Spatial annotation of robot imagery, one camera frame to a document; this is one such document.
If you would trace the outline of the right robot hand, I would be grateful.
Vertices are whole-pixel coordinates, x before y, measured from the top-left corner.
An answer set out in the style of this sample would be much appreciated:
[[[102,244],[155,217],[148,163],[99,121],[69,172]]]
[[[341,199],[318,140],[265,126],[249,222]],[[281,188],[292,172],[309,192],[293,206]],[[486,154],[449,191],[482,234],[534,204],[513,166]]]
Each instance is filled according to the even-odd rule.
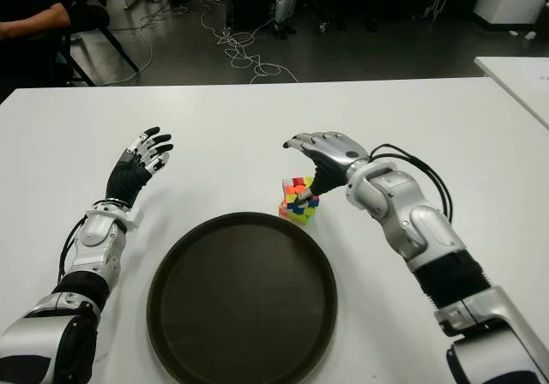
[[[299,206],[314,196],[344,186],[352,167],[357,162],[367,163],[370,158],[360,144],[339,132],[300,133],[282,146],[300,151],[315,165],[311,186],[296,199]]]

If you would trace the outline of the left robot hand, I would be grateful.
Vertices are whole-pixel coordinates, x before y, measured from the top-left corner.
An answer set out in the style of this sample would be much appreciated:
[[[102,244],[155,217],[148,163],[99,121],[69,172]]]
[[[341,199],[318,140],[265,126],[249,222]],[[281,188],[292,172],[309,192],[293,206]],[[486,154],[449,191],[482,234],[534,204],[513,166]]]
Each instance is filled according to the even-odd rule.
[[[106,200],[132,208],[153,175],[166,167],[174,146],[159,127],[141,132],[122,152],[106,184]]]

